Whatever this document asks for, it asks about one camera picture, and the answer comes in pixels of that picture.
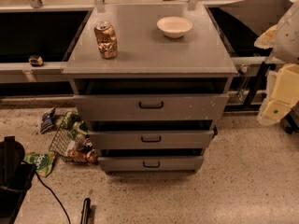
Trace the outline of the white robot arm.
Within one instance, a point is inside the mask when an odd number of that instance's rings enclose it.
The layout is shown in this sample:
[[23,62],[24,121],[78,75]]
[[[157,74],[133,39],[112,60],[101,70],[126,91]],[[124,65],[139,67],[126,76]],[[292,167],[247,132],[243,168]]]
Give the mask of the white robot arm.
[[268,62],[282,66],[267,75],[266,97],[257,120],[269,126],[280,122],[299,102],[299,1],[295,1],[276,25],[254,42],[260,49],[271,49]]

